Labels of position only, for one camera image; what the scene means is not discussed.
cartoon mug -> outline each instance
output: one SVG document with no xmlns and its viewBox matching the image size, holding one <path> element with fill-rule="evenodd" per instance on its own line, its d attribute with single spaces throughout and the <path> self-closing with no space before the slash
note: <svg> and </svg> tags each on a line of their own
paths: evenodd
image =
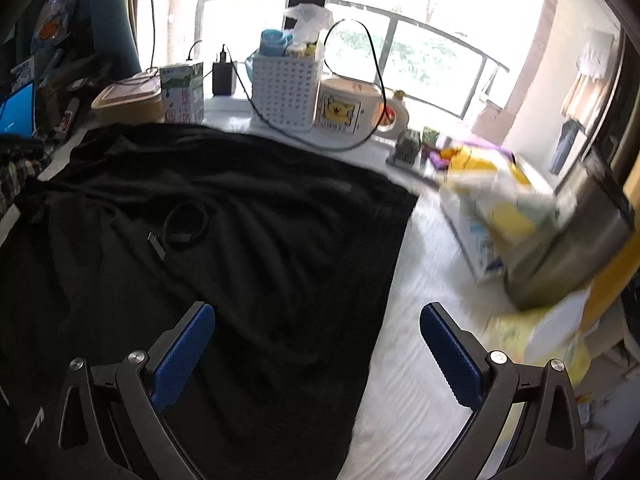
<svg viewBox="0 0 640 480">
<path fill-rule="evenodd" d="M 387 98 L 386 106 L 393 110 L 395 120 L 389 126 L 379 126 L 376 135 L 397 139 L 407 128 L 409 113 L 395 99 Z M 324 133 L 364 138 L 378 124 L 382 112 L 382 93 L 370 83 L 341 77 L 320 83 L 316 126 Z"/>
</svg>

bed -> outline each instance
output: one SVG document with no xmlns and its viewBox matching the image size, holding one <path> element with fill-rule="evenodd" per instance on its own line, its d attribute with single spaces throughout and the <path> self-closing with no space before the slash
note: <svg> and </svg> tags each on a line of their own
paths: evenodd
<svg viewBox="0 0 640 480">
<path fill-rule="evenodd" d="M 206 123 L 210 126 L 277 138 L 277 133 L 251 123 L 234 100 L 213 101 L 207 102 L 206 107 Z M 48 179 L 63 168 L 70 150 L 93 126 L 88 121 L 53 155 L 52 163 L 39 178 Z M 312 132 L 307 139 L 322 142 L 319 135 Z M 513 309 L 500 281 L 475 283 L 440 211 L 437 193 L 386 166 L 388 150 L 384 144 L 368 142 L 352 152 L 335 155 L 385 173 L 389 179 L 420 194 L 404 234 L 385 319 L 372 354 L 369 381 L 353 428 L 350 453 L 339 480 L 423 480 L 471 414 L 456 402 L 420 335 L 418 316 L 426 303 L 439 301 L 461 328 L 476 336 L 481 335 L 492 315 Z M 18 216 L 13 206 L 0 221 L 0 244 Z M 504 449 L 504 445 L 497 447 L 482 478 L 495 471 Z"/>
</svg>

black cable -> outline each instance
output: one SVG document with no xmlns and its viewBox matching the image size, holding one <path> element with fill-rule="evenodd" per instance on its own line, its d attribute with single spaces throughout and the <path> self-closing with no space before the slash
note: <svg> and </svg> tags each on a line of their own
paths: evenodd
<svg viewBox="0 0 640 480">
<path fill-rule="evenodd" d="M 111 84 L 114 85 L 120 85 L 120 86 L 138 86 L 138 85 L 142 85 L 148 81 L 151 81 L 153 78 L 155 78 L 156 76 L 160 75 L 160 69 L 157 66 L 152 66 L 151 68 L 147 69 L 146 72 L 148 72 L 149 70 L 155 68 L 156 70 L 146 79 L 140 80 L 140 79 L 134 79 L 131 80 L 129 79 L 125 79 L 124 81 L 114 81 L 113 79 L 109 79 L 108 81 Z"/>
<path fill-rule="evenodd" d="M 202 43 L 202 40 L 196 40 L 196 41 L 193 42 L 193 44 L 191 45 L 191 48 L 189 49 L 189 54 L 187 55 L 187 61 L 191 61 L 191 53 L 193 52 L 194 47 L 198 43 Z"/>
<path fill-rule="evenodd" d="M 195 200 L 186 200 L 171 209 L 164 220 L 162 247 L 193 245 L 207 233 L 208 227 L 206 208 Z"/>
<path fill-rule="evenodd" d="M 324 38 L 324 44 L 326 44 L 326 40 L 329 38 L 329 34 L 331 34 L 332 30 L 334 30 L 335 26 L 338 25 L 341 22 L 344 22 L 345 20 L 340 20 L 339 22 L 335 22 L 332 27 L 329 29 L 329 31 L 326 34 L 326 37 Z M 373 54 L 373 61 L 376 64 L 376 75 L 378 76 L 378 80 L 380 81 L 380 91 L 382 92 L 382 104 L 383 104 L 383 110 L 386 110 L 386 94 L 385 94 L 385 85 L 382 82 L 382 74 L 380 73 L 380 67 L 378 65 L 378 58 L 376 57 L 376 49 L 373 45 L 373 38 L 371 37 L 371 34 L 369 33 L 369 29 L 366 27 L 366 25 L 362 22 L 359 22 L 357 20 L 353 20 L 356 23 L 359 23 L 360 25 L 362 25 L 362 27 L 364 27 L 365 32 L 367 33 L 367 37 L 369 38 L 369 44 L 371 46 L 371 53 Z M 355 148 L 360 147 L 361 145 L 363 145 L 365 142 L 367 142 L 378 130 L 378 127 L 380 126 L 380 123 L 382 122 L 382 118 L 385 116 L 385 113 L 381 113 L 380 114 L 380 118 L 378 119 L 378 122 L 376 123 L 376 125 L 373 127 L 373 129 L 370 131 L 370 133 L 362 140 L 359 140 L 358 142 L 356 142 L 355 144 L 352 144 L 351 146 L 345 146 L 342 148 L 334 148 L 332 146 L 320 146 L 318 144 L 315 144 L 313 142 L 309 142 L 306 139 L 303 139 L 301 137 L 295 136 L 293 134 L 290 134 L 288 132 L 286 132 L 285 130 L 275 126 L 274 124 L 271 124 L 267 119 L 264 118 L 264 116 L 260 113 L 260 111 L 258 110 L 258 108 L 255 107 L 254 101 L 251 99 L 249 92 L 247 92 L 244 83 L 242 82 L 242 79 L 240 78 L 240 75 L 238 74 L 238 69 L 236 68 L 236 65 L 234 64 L 234 60 L 231 57 L 231 52 L 229 52 L 228 47 L 226 48 L 226 52 L 229 54 L 229 62 L 231 63 L 231 66 L 234 69 L 234 72 L 236 73 L 236 77 L 238 78 L 238 81 L 240 82 L 240 85 L 242 86 L 242 90 L 244 91 L 244 95 L 246 95 L 246 98 L 249 101 L 249 104 L 251 105 L 251 107 L 254 109 L 254 112 L 258 115 L 258 118 L 264 123 L 266 124 L 268 127 L 270 127 L 272 130 L 278 132 L 279 134 L 287 137 L 287 139 L 292 139 L 295 140 L 297 142 L 299 142 L 300 144 L 303 144 L 305 146 L 309 146 L 310 148 L 313 148 L 314 150 L 318 150 L 320 152 L 331 152 L 331 153 L 340 153 L 340 152 L 348 152 L 351 150 L 354 150 Z"/>
<path fill-rule="evenodd" d="M 152 47 L 151 47 L 151 66 L 146 69 L 146 72 L 149 72 L 152 69 L 156 69 L 155 72 L 153 72 L 147 79 L 144 79 L 142 81 L 140 81 L 139 79 L 136 79 L 134 81 L 114 81 L 114 80 L 110 80 L 110 82 L 112 84 L 116 84 L 116 85 L 120 85 L 120 86 L 138 86 L 141 84 L 144 84 L 148 81 L 151 81 L 153 78 L 155 78 L 157 75 L 159 75 L 160 73 L 160 69 L 158 67 L 154 66 L 154 57 L 156 56 L 156 6 L 154 4 L 154 0 L 150 0 L 151 1 L 151 23 L 153 26 L 153 30 L 154 30 L 154 40 L 152 43 Z"/>
<path fill-rule="evenodd" d="M 151 22 L 154 28 L 154 42 L 153 47 L 151 48 L 151 64 L 149 66 L 149 70 L 154 67 L 154 57 L 156 56 L 156 6 L 154 5 L 154 0 L 151 1 Z"/>
</svg>

purple package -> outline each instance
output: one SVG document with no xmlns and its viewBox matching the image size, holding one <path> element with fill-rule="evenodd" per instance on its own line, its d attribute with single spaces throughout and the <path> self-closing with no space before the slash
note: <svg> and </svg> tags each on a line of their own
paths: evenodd
<svg viewBox="0 0 640 480">
<path fill-rule="evenodd" d="M 436 150 L 433 150 L 429 154 L 429 160 L 433 164 L 433 167 L 438 171 L 446 170 L 449 167 L 449 161 L 441 158 L 440 152 Z"/>
<path fill-rule="evenodd" d="M 511 162 L 514 161 L 513 152 L 510 152 L 510 150 L 507 150 L 502 146 L 496 146 L 495 144 L 493 144 L 492 142 L 489 142 L 488 140 L 480 139 L 479 137 L 478 139 L 465 140 L 464 144 L 466 144 L 467 146 L 475 146 L 476 148 L 495 150 L 496 152 L 500 153 L 502 156 L 505 156 Z"/>
</svg>

yellow wall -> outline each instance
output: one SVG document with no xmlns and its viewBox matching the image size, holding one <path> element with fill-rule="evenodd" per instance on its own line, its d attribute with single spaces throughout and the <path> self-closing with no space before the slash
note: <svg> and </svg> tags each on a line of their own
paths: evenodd
<svg viewBox="0 0 640 480">
<path fill-rule="evenodd" d="M 581 329 L 588 330 L 609 308 L 640 267 L 640 156 L 626 180 L 625 194 L 636 210 L 636 233 L 611 263 L 596 276 L 584 307 Z"/>
</svg>

